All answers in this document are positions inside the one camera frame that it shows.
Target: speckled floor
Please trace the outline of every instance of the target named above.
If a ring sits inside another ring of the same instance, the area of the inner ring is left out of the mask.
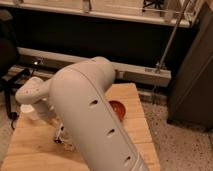
[[[208,134],[200,128],[166,123],[167,107],[142,103],[159,156],[162,171],[211,171],[213,150]],[[0,164],[12,135],[0,94]]]

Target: wooden tabletop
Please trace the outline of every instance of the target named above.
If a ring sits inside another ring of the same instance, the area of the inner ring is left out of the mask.
[[[134,84],[115,84],[106,93],[126,107],[123,126],[151,171],[160,164]],[[55,127],[21,115],[14,131],[2,171],[88,171],[79,152],[64,150],[53,142]]]

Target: black cabinet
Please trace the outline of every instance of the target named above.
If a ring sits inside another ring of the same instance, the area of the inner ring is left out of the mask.
[[[168,121],[213,128],[213,12],[207,4],[200,31],[170,87]]]

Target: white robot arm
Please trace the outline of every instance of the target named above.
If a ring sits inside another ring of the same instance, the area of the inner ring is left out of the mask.
[[[67,66],[46,82],[31,79],[36,80],[18,90],[16,99],[36,104],[49,97],[91,171],[148,170],[104,96],[115,79],[107,59]]]

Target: oval hole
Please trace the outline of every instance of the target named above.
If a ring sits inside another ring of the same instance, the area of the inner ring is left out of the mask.
[[[130,156],[128,156],[128,157],[124,160],[124,166],[125,166],[125,167],[129,164],[130,160],[131,160],[131,157],[130,157]]]
[[[108,133],[107,133],[107,137],[108,138],[111,138],[115,133],[115,130],[114,129],[111,129]]]
[[[90,107],[94,107],[95,105],[97,105],[98,104],[98,100],[93,100],[90,104],[89,104],[89,106]]]

